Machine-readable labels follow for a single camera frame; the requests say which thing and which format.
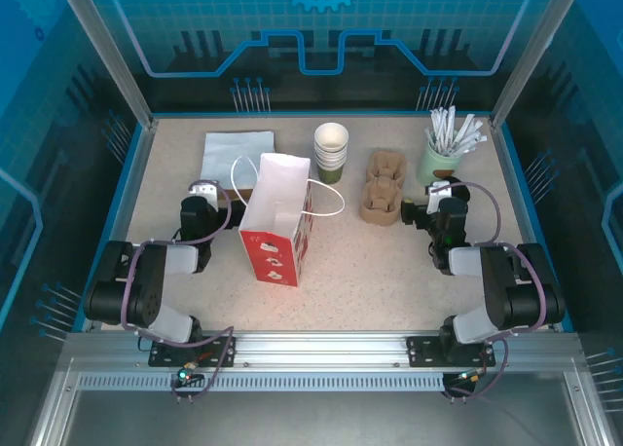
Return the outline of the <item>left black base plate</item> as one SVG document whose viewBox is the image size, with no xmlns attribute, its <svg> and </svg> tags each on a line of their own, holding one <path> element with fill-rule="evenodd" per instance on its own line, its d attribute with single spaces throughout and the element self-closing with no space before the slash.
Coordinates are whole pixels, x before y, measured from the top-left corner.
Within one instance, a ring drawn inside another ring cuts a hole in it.
<svg viewBox="0 0 623 446">
<path fill-rule="evenodd" d="M 149 354 L 148 364 L 150 367 L 181 368 L 184 364 L 192 362 L 200 368 L 214 368 L 217 366 L 221 354 L 224 353 L 222 365 L 224 367 L 233 367 L 237 338 L 233 337 L 225 350 L 227 340 L 227 336 L 220 337 L 210 344 L 193 349 L 176 348 L 154 342 Z"/>
</svg>

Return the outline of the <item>white napkin stack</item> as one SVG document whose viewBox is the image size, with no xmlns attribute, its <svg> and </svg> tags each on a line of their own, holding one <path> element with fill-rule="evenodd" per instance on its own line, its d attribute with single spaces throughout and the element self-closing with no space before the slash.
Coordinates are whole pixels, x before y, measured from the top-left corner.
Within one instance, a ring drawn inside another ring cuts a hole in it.
<svg viewBox="0 0 623 446">
<path fill-rule="evenodd" d="M 218 181 L 232 199 L 248 200 L 261 155 L 274 150 L 275 133 L 271 130 L 208 132 L 200 180 Z"/>
</svg>

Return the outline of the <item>stack of paper cups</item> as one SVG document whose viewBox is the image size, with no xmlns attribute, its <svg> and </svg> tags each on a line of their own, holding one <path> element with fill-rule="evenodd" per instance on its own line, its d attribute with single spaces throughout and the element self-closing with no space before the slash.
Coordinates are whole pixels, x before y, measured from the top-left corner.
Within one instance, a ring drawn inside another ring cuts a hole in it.
<svg viewBox="0 0 623 446">
<path fill-rule="evenodd" d="M 347 146 L 336 152 L 329 152 L 322 146 L 314 147 L 314 158 L 322 182 L 335 184 L 341 179 L 347 153 Z"/>
</svg>

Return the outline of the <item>black plastic cup lid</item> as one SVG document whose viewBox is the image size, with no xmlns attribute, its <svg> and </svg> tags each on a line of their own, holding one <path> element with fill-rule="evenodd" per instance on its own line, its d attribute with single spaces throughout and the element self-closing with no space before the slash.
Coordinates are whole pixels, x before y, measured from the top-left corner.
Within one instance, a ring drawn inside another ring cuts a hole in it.
<svg viewBox="0 0 623 446">
<path fill-rule="evenodd" d="M 451 185 L 453 184 L 457 184 L 460 183 L 460 180 L 454 176 L 448 176 L 446 178 L 443 178 L 441 180 L 447 180 L 451 182 Z M 451 187 L 452 188 L 452 198 L 458 198 L 461 201 L 468 203 L 471 199 L 471 194 L 469 192 L 469 189 L 467 186 L 456 186 L 456 187 Z"/>
</svg>

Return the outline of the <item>pale green straw holder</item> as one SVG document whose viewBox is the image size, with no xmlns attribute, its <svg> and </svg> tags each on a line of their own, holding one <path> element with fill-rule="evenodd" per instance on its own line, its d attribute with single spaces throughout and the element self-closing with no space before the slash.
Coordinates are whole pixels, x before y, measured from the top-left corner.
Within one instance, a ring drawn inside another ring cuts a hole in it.
<svg viewBox="0 0 623 446">
<path fill-rule="evenodd" d="M 461 157 L 447 157 L 438 154 L 429 143 L 417 163 L 416 179 L 422 186 L 452 176 L 457 170 Z"/>
</svg>

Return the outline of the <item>aluminium frame post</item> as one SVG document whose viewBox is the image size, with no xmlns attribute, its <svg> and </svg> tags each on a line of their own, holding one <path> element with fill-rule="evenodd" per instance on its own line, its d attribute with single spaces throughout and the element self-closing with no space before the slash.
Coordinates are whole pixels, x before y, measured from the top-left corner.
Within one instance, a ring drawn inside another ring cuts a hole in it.
<svg viewBox="0 0 623 446">
<path fill-rule="evenodd" d="M 492 129 L 500 130 L 574 0 L 550 0 L 509 76 L 492 112 Z"/>
<path fill-rule="evenodd" d="M 92 0 L 66 0 L 110 73 L 137 122 L 154 130 L 154 117 L 128 65 Z"/>
</svg>

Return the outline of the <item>red white paper bag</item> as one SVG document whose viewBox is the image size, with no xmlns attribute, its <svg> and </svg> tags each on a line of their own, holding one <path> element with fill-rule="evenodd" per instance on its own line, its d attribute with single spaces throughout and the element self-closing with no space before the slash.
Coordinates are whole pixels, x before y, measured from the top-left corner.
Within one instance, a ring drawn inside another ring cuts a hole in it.
<svg viewBox="0 0 623 446">
<path fill-rule="evenodd" d="M 256 182 L 238 232 L 259 281 L 288 286 L 300 284 L 313 220 L 312 185 L 332 193 L 330 185 L 310 178 L 311 160 L 287 154 L 263 153 L 254 165 Z"/>
</svg>

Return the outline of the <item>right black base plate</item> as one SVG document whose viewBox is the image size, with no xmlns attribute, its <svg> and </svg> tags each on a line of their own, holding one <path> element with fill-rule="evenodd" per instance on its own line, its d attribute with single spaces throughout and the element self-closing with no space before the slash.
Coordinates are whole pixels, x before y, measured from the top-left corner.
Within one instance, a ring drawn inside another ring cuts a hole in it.
<svg viewBox="0 0 623 446">
<path fill-rule="evenodd" d="M 412 368 L 494 367 L 495 353 L 484 344 L 462 345 L 439 336 L 413 336 L 406 339 L 409 365 Z"/>
</svg>

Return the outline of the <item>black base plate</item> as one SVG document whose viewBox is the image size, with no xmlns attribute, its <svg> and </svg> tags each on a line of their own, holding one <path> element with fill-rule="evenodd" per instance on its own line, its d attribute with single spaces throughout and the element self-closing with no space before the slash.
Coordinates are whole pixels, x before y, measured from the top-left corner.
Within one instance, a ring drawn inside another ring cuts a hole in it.
<svg viewBox="0 0 623 446">
<path fill-rule="evenodd" d="M 225 350 L 227 340 L 227 336 L 220 337 L 210 344 L 193 349 L 176 348 L 154 342 L 149 354 L 148 364 L 150 367 L 181 368 L 184 364 L 192 362 L 200 368 L 214 368 L 217 366 L 221 354 L 224 353 L 222 365 L 224 367 L 233 367 L 237 338 L 233 337 Z"/>
<path fill-rule="evenodd" d="M 439 336 L 413 336 L 406 339 L 409 365 L 412 368 L 494 367 L 495 353 L 484 344 L 462 345 Z"/>
</svg>

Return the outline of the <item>brown cardboard cup carrier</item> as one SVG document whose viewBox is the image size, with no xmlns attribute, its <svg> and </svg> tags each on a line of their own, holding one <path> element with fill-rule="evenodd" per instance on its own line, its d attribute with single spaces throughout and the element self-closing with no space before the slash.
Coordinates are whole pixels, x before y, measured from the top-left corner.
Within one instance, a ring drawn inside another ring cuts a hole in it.
<svg viewBox="0 0 623 446">
<path fill-rule="evenodd" d="M 359 203 L 359 214 L 365 222 L 386 227 L 398 220 L 406 172 L 403 154 L 379 150 L 370 156 Z"/>
</svg>

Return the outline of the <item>aluminium mounting rail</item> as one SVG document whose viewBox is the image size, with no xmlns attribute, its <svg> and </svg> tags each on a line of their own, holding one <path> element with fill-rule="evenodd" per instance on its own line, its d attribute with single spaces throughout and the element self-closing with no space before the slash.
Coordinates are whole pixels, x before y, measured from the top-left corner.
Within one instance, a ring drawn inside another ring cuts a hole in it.
<svg viewBox="0 0 623 446">
<path fill-rule="evenodd" d="M 407 372 L 420 356 L 407 348 L 407 332 L 238 331 L 231 373 Z M 507 373 L 585 371 L 588 364 L 573 333 L 535 331 L 507 340 Z M 136 338 L 121 331 L 71 334 L 58 370 L 145 372 L 147 354 Z"/>
</svg>

